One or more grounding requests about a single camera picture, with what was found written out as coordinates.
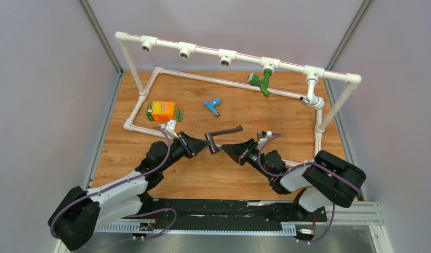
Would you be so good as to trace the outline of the black long-handle water faucet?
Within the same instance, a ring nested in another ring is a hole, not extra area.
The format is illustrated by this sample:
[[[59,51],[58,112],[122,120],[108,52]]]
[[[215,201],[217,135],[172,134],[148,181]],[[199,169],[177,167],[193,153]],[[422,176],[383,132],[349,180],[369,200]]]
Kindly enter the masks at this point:
[[[205,133],[205,139],[209,142],[208,147],[209,147],[210,153],[216,154],[216,153],[221,151],[221,148],[219,148],[217,146],[217,144],[215,143],[214,137],[220,136],[220,135],[236,133],[236,132],[240,132],[240,131],[243,131],[243,127],[241,125],[238,125],[237,127],[232,128],[232,129],[219,130],[219,131]]]

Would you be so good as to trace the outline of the white PVC pipe frame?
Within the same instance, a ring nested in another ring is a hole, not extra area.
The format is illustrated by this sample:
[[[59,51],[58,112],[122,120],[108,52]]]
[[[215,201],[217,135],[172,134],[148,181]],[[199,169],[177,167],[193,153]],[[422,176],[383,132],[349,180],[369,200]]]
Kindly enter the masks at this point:
[[[147,102],[147,98],[150,94],[150,90],[153,88],[155,80],[157,79],[158,76],[162,74],[175,76],[175,77],[183,77],[183,78],[195,80],[195,81],[203,81],[206,83],[225,85],[225,86],[230,86],[230,87],[235,87],[235,88],[240,88],[245,90],[257,91],[260,93],[261,91],[258,87],[249,85],[248,82],[242,83],[238,81],[230,81],[226,79],[220,79],[217,77],[210,77],[210,76],[190,73],[186,71],[165,69],[163,67],[155,67],[152,70],[151,76],[149,77],[148,81],[146,83],[143,83],[140,78],[139,72],[135,67],[134,60],[128,49],[129,42],[134,42],[139,44],[144,52],[150,52],[155,47],[170,48],[173,50],[177,50],[179,57],[183,60],[189,59],[191,55],[201,54],[201,55],[216,57],[219,60],[219,63],[223,67],[229,67],[232,65],[233,62],[239,61],[239,62],[251,63],[259,66],[262,70],[262,73],[265,69],[270,69],[273,71],[273,73],[276,70],[284,70],[284,71],[299,73],[305,77],[306,84],[308,80],[317,81],[317,85],[314,88],[314,94],[316,96],[319,96],[319,95],[316,94],[315,89],[321,81],[324,81],[324,82],[340,81],[345,83],[346,87],[342,91],[340,97],[336,101],[331,102],[330,109],[328,112],[324,111],[325,102],[324,102],[323,109],[321,110],[314,109],[315,110],[315,124],[313,129],[314,153],[318,153],[319,151],[321,151],[322,148],[324,148],[324,138],[325,138],[325,131],[327,129],[327,126],[329,126],[330,123],[333,121],[333,119],[336,118],[340,109],[345,104],[345,101],[349,98],[349,96],[353,93],[353,91],[355,91],[358,88],[358,86],[361,84],[361,81],[362,81],[362,77],[359,74],[335,72],[331,70],[326,70],[322,67],[317,67],[312,65],[300,65],[296,63],[282,61],[272,57],[249,55],[235,50],[229,50],[229,49],[223,49],[223,48],[215,49],[211,47],[205,47],[205,46],[193,44],[190,42],[175,42],[175,41],[165,40],[154,36],[134,35],[134,34],[121,32],[121,31],[115,32],[114,37],[118,42],[118,44],[120,45],[120,48],[129,66],[129,71],[131,72],[131,76],[133,77],[133,80],[135,82],[135,85],[138,91],[138,96],[137,96],[135,105],[133,109],[131,109],[129,116],[125,119],[122,127],[124,130],[130,131],[130,132],[143,133],[150,136],[160,137],[161,134],[157,130],[152,130],[152,129],[148,129],[146,127],[137,125],[135,123],[135,119],[138,116],[141,107]],[[307,95],[308,87],[307,87],[307,91],[304,94],[287,91],[287,90],[273,89],[270,87],[270,84],[269,84],[268,90],[273,95],[278,95],[278,96],[292,98],[292,99],[300,99],[301,96]]]

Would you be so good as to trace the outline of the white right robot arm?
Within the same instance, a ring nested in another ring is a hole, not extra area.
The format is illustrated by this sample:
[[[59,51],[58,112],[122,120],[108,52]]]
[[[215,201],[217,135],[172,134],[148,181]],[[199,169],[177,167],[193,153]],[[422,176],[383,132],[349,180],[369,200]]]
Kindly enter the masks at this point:
[[[360,188],[367,178],[363,170],[325,150],[310,161],[287,168],[276,150],[263,153],[253,139],[223,144],[221,148],[239,165],[248,163],[265,176],[276,193],[289,194],[301,189],[292,212],[302,221],[330,204],[349,208],[361,195]]]

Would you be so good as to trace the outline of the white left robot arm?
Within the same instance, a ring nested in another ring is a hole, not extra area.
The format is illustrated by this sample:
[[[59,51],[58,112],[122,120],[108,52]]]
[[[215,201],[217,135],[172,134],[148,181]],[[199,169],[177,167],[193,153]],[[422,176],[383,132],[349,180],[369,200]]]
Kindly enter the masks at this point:
[[[164,171],[181,158],[191,159],[210,146],[210,141],[179,132],[150,145],[145,158],[128,175],[97,188],[70,189],[48,220],[50,234],[68,250],[84,246],[101,227],[132,215],[147,218],[153,205],[148,190],[164,178]]]

